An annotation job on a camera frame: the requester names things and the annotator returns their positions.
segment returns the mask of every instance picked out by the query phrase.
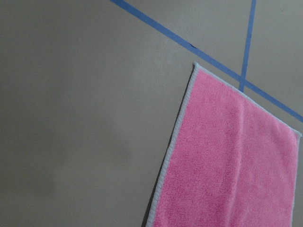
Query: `pink towel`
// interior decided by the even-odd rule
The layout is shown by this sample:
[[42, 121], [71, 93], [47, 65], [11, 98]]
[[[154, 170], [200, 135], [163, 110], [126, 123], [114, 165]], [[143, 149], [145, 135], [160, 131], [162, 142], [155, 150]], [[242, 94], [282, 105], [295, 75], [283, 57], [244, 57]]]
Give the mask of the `pink towel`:
[[291, 226], [300, 137], [196, 63], [146, 226]]

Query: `blue painter's tape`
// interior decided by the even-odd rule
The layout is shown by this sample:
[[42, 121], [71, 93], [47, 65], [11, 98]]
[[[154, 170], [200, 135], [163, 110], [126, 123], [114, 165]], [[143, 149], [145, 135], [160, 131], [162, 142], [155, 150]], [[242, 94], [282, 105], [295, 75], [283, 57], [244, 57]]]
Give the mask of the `blue painter's tape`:
[[241, 92], [244, 92], [244, 87], [245, 87], [246, 73], [247, 73], [247, 67], [248, 67], [248, 59], [249, 59], [249, 56], [250, 56], [250, 42], [251, 42], [251, 36], [252, 36], [252, 28], [253, 28], [253, 25], [254, 25], [256, 4], [257, 4], [257, 0], [252, 0], [251, 1], [250, 20], [248, 22], [248, 29], [247, 29], [247, 35], [246, 35], [246, 44], [245, 44], [245, 51], [244, 51], [242, 71], [241, 71], [241, 79], [240, 79], [240, 85], [239, 85], [239, 90]]
[[292, 115], [293, 117], [295, 117], [296, 119], [298, 119], [299, 121], [303, 122], [303, 116], [301, 116], [300, 114], [298, 114], [296, 111], [294, 111], [293, 109], [289, 108], [285, 104], [281, 103], [277, 99], [273, 98], [272, 96], [270, 96], [269, 94], [267, 94], [265, 91], [263, 91], [260, 88], [258, 88], [256, 85], [253, 85], [249, 81], [246, 81], [246, 86], [249, 89], [251, 89], [254, 92], [256, 92], [257, 94], [259, 94], [260, 96], [262, 96], [265, 99], [267, 99], [268, 101], [270, 101], [271, 103], [275, 104], [277, 107], [279, 107], [282, 110], [286, 111], [287, 113], [289, 113], [290, 115]]
[[171, 40], [173, 40], [176, 43], [180, 44], [181, 46], [183, 46], [187, 50], [189, 50], [192, 53], [194, 53], [195, 55], [199, 56], [200, 58], [202, 58], [206, 62], [208, 62], [211, 65], [215, 66], [216, 68], [218, 68], [222, 72], [224, 72], [227, 75], [233, 77], [235, 80], [237, 80], [237, 81], [240, 80], [240, 75], [238, 75], [236, 72], [232, 71], [231, 69], [227, 68], [222, 63], [218, 62], [216, 59], [212, 58], [208, 54], [206, 54], [203, 51], [199, 50], [198, 48], [194, 47], [188, 41], [184, 40], [183, 38], [181, 38], [177, 34], [173, 33], [172, 31], [170, 31], [169, 29], [167, 29], [163, 25], [159, 24], [157, 21], [153, 20], [152, 18], [150, 18], [146, 14], [144, 14], [141, 11], [137, 10], [132, 5], [128, 4], [127, 2], [125, 2], [123, 0], [111, 0], [111, 1], [113, 3], [115, 3], [116, 5], [120, 6], [121, 8], [123, 8], [124, 10], [126, 10], [127, 12], [131, 13], [132, 15], [134, 15], [135, 17], [137, 17], [141, 21], [145, 22], [146, 24], [150, 25], [154, 29], [158, 30], [159, 32], [161, 32], [162, 34], [164, 34], [165, 36], [167, 36]]
[[[255, 11], [255, 7], [256, 7], [256, 1], [255, 0], [252, 0], [252, 1], [253, 2], [252, 2], [252, 9], [251, 9], [251, 11], [253, 10], [253, 12], [254, 12]], [[292, 115], [296, 119], [298, 119], [301, 122], [303, 122], [303, 117], [300, 114], [298, 114], [297, 112], [295, 112], [294, 110], [292, 110], [288, 106], [284, 105], [283, 103], [281, 103], [277, 99], [273, 98], [272, 96], [270, 96], [265, 91], [263, 91], [260, 88], [258, 88], [257, 86], [253, 85], [252, 83], [250, 83], [249, 81], [247, 81], [245, 78], [241, 80], [241, 76], [239, 76], [236, 72], [234, 72], [231, 69], [227, 68], [225, 65], [221, 64], [216, 59], [210, 57], [209, 55], [207, 55], [203, 51], [197, 49], [192, 44], [190, 44], [188, 41], [182, 39], [180, 36], [178, 36], [177, 34], [173, 33], [172, 31], [168, 30], [166, 27], [164, 27], [163, 25], [159, 24], [158, 22], [156, 22], [155, 20], [153, 20], [149, 16], [143, 14], [141, 11], [137, 10], [135, 7], [131, 6], [130, 4], [128, 4], [127, 2], [125, 2], [123, 0], [111, 0], [111, 2], [115, 3], [116, 5], [120, 6], [121, 8], [123, 8], [124, 10], [126, 10], [127, 12], [131, 13], [132, 15], [134, 15], [135, 17], [137, 17], [141, 21], [143, 21], [146, 24], [150, 25], [151, 27], [155, 28], [156, 30], [158, 30], [159, 32], [161, 32], [162, 34], [164, 34], [165, 36], [167, 36], [171, 40], [175, 41], [176, 43], [180, 44], [181, 46], [183, 46], [187, 50], [189, 50], [192, 53], [196, 54], [197, 56], [199, 56], [200, 58], [202, 58], [206, 62], [210, 63], [211, 65], [215, 66], [219, 70], [221, 70], [224, 73], [226, 73], [227, 75], [233, 77], [237, 81], [240, 81], [240, 83], [242, 81], [242, 86], [243, 87], [247, 86], [249, 89], [253, 90], [254, 92], [256, 92], [257, 94], [259, 94], [260, 96], [264, 97], [265, 99], [267, 99], [268, 101], [272, 102], [273, 104], [275, 104], [276, 106], [278, 106], [282, 110], [286, 111], [287, 113], [289, 113], [290, 115]], [[253, 21], [249, 22], [249, 24], [252, 27], [253, 26]], [[249, 49], [250, 49], [250, 40], [247, 41], [246, 44], [247, 45], [246, 45], [245, 49], [248, 49], [248, 51], [246, 51], [245, 54], [244, 54], [244, 61], [243, 61], [242, 73], [241, 73], [242, 75], [245, 75], [245, 76], [246, 76], [246, 71], [247, 71], [247, 63], [248, 63], [248, 56], [249, 56]]]

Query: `microfiber cloth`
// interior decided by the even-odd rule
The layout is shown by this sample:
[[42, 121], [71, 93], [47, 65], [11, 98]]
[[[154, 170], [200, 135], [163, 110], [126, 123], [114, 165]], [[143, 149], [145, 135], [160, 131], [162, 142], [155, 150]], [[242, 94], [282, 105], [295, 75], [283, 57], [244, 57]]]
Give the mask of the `microfiber cloth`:
[[195, 63], [146, 226], [291, 226], [301, 136]]

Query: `gray surface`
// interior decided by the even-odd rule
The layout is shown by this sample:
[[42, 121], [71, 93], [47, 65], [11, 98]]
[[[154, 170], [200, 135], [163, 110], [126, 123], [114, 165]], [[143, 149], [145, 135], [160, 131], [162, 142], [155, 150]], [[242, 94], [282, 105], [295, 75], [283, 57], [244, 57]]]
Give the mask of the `gray surface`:
[[[249, 1], [129, 2], [240, 73]], [[300, 114], [302, 7], [257, 3], [247, 76]], [[238, 86], [107, 0], [2, 1], [0, 32], [1, 226], [140, 226], [192, 62]]]

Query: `towel hem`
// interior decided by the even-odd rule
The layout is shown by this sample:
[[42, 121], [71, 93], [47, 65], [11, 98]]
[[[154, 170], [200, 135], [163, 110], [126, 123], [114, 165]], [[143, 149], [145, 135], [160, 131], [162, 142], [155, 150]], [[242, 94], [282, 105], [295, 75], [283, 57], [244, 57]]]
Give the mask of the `towel hem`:
[[230, 88], [232, 88], [234, 91], [236, 91], [239, 95], [243, 96], [244, 98], [248, 99], [249, 101], [251, 101], [255, 106], [257, 106], [258, 108], [262, 109], [263, 111], [265, 111], [267, 114], [271, 115], [272, 117], [274, 117], [276, 120], [278, 120], [279, 122], [283, 123], [284, 125], [286, 125], [288, 128], [290, 128], [292, 131], [294, 131], [298, 137], [302, 137], [302, 133], [299, 132], [298, 130], [290, 127], [288, 124], [286, 124], [284, 121], [280, 120], [279, 118], [277, 118], [276, 116], [274, 116], [271, 112], [269, 112], [268, 110], [266, 110], [264, 107], [260, 106], [258, 103], [256, 103], [254, 100], [252, 100], [250, 97], [248, 97], [245, 93], [239, 91], [237, 88], [235, 88], [233, 85], [227, 83], [225, 80], [221, 79], [220, 77], [216, 76], [215, 74], [213, 74], [212, 72], [208, 71], [207, 69], [205, 69], [204, 67], [202, 67], [201, 65], [199, 65], [199, 63], [194, 62], [195, 68], [199, 68], [201, 70], [203, 70], [204, 72], [212, 75], [215, 79], [221, 81], [222, 83], [226, 84], [227, 86], [229, 86]]
[[193, 71], [193, 73], [192, 73], [192, 75], [189, 79], [188, 87], [187, 87], [187, 90], [186, 90], [185, 95], [184, 95], [184, 100], [181, 104], [181, 109], [180, 109], [179, 115], [177, 117], [175, 127], [173, 129], [173, 133], [172, 133], [172, 136], [171, 136], [171, 141], [170, 141], [169, 147], [167, 149], [167, 152], [166, 152], [166, 155], [165, 155], [165, 158], [164, 158], [163, 166], [162, 166], [162, 169], [160, 171], [160, 175], [159, 175], [159, 178], [158, 178], [156, 189], [155, 189], [153, 199], [152, 199], [152, 202], [151, 202], [151, 209], [150, 209], [150, 212], [149, 212], [149, 215], [148, 215], [148, 218], [147, 218], [146, 227], [152, 227], [153, 223], [154, 223], [154, 220], [155, 220], [156, 209], [157, 209], [158, 201], [159, 201], [160, 194], [161, 194], [161, 191], [162, 191], [162, 187], [163, 187], [163, 184], [164, 184], [167, 168], [169, 166], [170, 158], [172, 156], [172, 153], [174, 151], [174, 148], [175, 148], [175, 145], [176, 145], [176, 142], [177, 142], [177, 137], [178, 137], [178, 134], [179, 134], [179, 130], [180, 130], [182, 122], [183, 122], [183, 118], [184, 118], [185, 111], [186, 111], [186, 108], [187, 108], [187, 105], [188, 105], [188, 102], [189, 102], [189, 99], [190, 99], [191, 92], [192, 92], [194, 84], [195, 84], [195, 80], [196, 80], [197, 75], [199, 73], [200, 68], [197, 67], [197, 66], [198, 65], [194, 64], [194, 71]]

